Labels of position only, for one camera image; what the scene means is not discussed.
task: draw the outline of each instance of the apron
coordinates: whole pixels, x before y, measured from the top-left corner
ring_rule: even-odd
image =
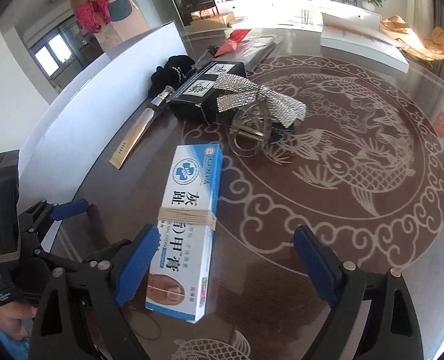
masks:
[[[111,22],[104,23],[102,17],[102,32],[94,34],[102,50],[107,52],[117,44],[150,29],[141,10],[132,0],[109,0]]]

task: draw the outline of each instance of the chair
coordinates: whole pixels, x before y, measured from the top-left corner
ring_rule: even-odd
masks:
[[[444,29],[437,27],[430,38],[420,40],[400,16],[380,21],[382,31],[393,39],[407,45],[404,51],[424,61],[444,59]]]

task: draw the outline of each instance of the cardboard box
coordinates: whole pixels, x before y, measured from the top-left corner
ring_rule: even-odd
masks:
[[[178,146],[162,207],[197,208],[214,214],[223,155],[218,144]],[[192,323],[205,314],[213,229],[158,222],[161,245],[149,270],[146,307]]]
[[[220,28],[229,27],[229,23],[235,20],[233,12],[223,13],[209,17],[207,19],[196,20],[190,23],[190,27],[194,31],[218,30]]]

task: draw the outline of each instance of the string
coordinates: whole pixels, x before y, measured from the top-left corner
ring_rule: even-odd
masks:
[[[166,208],[159,210],[160,221],[190,223],[192,225],[206,225],[215,229],[217,218],[211,210],[200,210],[191,208]]]
[[[173,291],[169,291],[169,290],[166,290],[166,289],[164,290],[164,289],[162,289],[162,288],[158,288],[158,287],[147,286],[147,288],[152,288],[153,290],[162,291],[162,292],[165,292],[166,294],[174,294],[174,295],[180,296],[180,297],[182,297],[182,298],[185,297],[185,294],[180,294],[180,293],[178,293],[178,292],[173,292]]]
[[[21,233],[19,231],[19,238],[17,240],[17,250],[11,253],[0,254],[0,263],[8,263],[10,261],[17,261],[21,257]]]

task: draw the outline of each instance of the clear plastic bag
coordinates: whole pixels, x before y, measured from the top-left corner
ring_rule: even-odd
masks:
[[[254,70],[276,47],[278,41],[274,36],[248,35],[237,45],[237,49],[226,52],[218,58],[206,51],[195,63],[195,69],[201,69],[209,61],[242,62],[247,72]]]

